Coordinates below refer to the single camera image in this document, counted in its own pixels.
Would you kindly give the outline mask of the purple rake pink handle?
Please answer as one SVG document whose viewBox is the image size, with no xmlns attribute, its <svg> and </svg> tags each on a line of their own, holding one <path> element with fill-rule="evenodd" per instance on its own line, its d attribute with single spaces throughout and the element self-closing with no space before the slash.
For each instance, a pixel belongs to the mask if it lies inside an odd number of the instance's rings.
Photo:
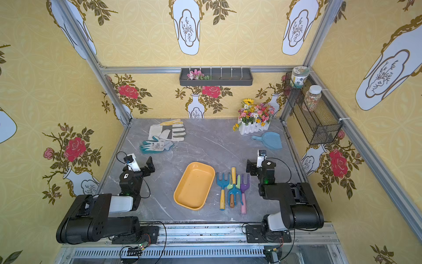
<svg viewBox="0 0 422 264">
<path fill-rule="evenodd" d="M 241 175 L 241 184 L 240 184 L 240 190 L 242 195 L 242 204 L 241 204 L 241 214 L 246 215 L 247 214 L 247 205 L 246 205 L 246 191 L 250 187 L 250 175 L 242 174 Z"/>
</svg>

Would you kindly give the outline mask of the green rake brown handle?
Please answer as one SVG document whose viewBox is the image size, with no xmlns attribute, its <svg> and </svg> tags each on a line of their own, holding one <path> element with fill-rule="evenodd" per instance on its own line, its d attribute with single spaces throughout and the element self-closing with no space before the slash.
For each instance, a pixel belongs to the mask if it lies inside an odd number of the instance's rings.
<svg viewBox="0 0 422 264">
<path fill-rule="evenodd" d="M 236 202 L 236 196 L 241 195 L 240 188 L 237 186 L 237 176 L 232 175 L 230 178 L 230 183 L 227 186 L 228 192 L 228 199 L 229 199 L 229 206 L 230 208 L 234 208 L 237 204 Z"/>
</svg>

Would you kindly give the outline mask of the teal rake yellow handle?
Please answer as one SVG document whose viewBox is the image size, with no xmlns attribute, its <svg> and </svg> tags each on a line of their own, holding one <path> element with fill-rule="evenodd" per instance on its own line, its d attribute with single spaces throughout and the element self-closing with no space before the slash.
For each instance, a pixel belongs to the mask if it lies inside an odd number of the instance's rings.
<svg viewBox="0 0 422 264">
<path fill-rule="evenodd" d="M 227 186 L 227 189 L 228 189 L 227 195 L 229 199 L 231 198 L 231 196 L 233 196 L 233 198 L 236 198 L 236 195 L 241 196 L 240 187 L 237 186 L 237 173 L 236 173 L 235 167 L 231 168 L 230 183 Z"/>
</svg>

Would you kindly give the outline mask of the blue rake yellow handle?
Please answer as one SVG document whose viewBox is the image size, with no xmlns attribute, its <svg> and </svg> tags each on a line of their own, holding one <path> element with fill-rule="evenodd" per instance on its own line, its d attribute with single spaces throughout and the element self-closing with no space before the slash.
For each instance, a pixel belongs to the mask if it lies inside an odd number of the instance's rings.
<svg viewBox="0 0 422 264">
<path fill-rule="evenodd" d="M 221 188 L 220 191 L 220 210 L 225 210 L 225 188 L 229 184 L 229 179 L 226 179 L 225 173 L 216 173 L 216 183 Z"/>
</svg>

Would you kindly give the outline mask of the yellow plastic storage tray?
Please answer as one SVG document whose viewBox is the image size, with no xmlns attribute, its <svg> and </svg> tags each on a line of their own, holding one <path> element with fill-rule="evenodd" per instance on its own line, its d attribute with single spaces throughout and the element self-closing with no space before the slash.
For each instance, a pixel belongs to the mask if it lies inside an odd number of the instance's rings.
<svg viewBox="0 0 422 264">
<path fill-rule="evenodd" d="M 214 178 L 215 170 L 210 165 L 200 162 L 190 163 L 175 189 L 174 201 L 189 210 L 202 209 Z"/>
</svg>

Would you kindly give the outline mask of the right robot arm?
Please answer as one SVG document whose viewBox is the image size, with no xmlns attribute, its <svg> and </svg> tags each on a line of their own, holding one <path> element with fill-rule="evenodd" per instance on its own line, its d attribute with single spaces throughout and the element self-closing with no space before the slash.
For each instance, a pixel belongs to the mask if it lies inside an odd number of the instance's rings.
<svg viewBox="0 0 422 264">
<path fill-rule="evenodd" d="M 290 232 L 316 231 L 323 227 L 324 216 L 308 183 L 277 183 L 276 163 L 247 161 L 246 172 L 259 180 L 258 192 L 265 200 L 277 201 L 279 212 L 263 217 L 260 225 L 246 227 L 249 243 L 291 242 Z"/>
</svg>

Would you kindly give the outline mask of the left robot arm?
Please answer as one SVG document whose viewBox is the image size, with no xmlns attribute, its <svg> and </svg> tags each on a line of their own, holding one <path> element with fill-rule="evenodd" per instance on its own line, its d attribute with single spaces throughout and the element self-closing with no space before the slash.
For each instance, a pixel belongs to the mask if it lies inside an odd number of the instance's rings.
<svg viewBox="0 0 422 264">
<path fill-rule="evenodd" d="M 143 226 L 136 216 L 110 216 L 137 210 L 144 199 L 141 196 L 144 178 L 155 172 L 152 157 L 142 168 L 138 168 L 135 157 L 125 157 L 124 160 L 125 167 L 119 176 L 120 194 L 77 196 L 57 229 L 57 242 L 77 245 L 111 238 L 113 244 L 156 244 L 158 226 Z"/>
</svg>

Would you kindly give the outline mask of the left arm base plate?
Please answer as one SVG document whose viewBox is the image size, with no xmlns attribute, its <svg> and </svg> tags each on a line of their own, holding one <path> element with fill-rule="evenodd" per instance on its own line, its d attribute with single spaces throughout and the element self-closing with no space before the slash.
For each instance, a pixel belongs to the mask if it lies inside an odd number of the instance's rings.
<svg viewBox="0 0 422 264">
<path fill-rule="evenodd" d="M 129 235 L 114 236 L 112 244 L 142 244 L 146 242 L 148 245 L 156 244 L 159 235 L 158 226 L 140 226 L 135 228 L 135 233 Z"/>
</svg>

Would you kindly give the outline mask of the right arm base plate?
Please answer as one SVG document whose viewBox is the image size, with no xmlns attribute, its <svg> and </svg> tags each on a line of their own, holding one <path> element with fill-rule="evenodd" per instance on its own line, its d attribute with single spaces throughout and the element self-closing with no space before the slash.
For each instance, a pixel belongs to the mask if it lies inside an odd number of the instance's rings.
<svg viewBox="0 0 422 264">
<path fill-rule="evenodd" d="M 289 231 L 271 231 L 268 227 L 258 224 L 244 223 L 242 232 L 248 243 L 291 243 Z"/>
</svg>

